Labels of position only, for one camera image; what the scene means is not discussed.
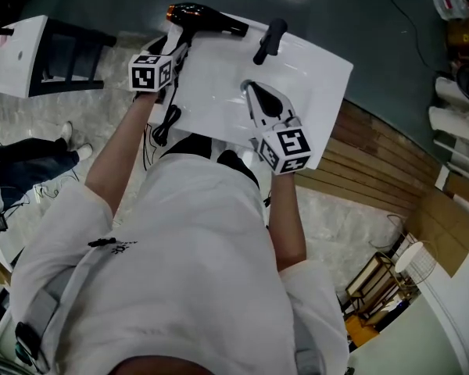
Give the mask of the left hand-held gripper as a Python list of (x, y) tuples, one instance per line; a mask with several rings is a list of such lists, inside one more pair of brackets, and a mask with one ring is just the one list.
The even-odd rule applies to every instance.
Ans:
[(168, 55), (161, 55), (168, 36), (151, 41), (147, 52), (133, 55), (128, 63), (129, 90), (135, 97), (157, 93), (157, 103), (173, 103), (179, 75), (188, 56), (192, 40), (179, 41)]

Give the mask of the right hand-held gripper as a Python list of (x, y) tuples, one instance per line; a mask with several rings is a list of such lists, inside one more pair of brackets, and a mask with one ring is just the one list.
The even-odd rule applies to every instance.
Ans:
[(251, 142), (274, 175), (303, 170), (313, 155), (306, 128), (289, 98), (268, 84), (246, 80), (244, 91), (257, 128)]

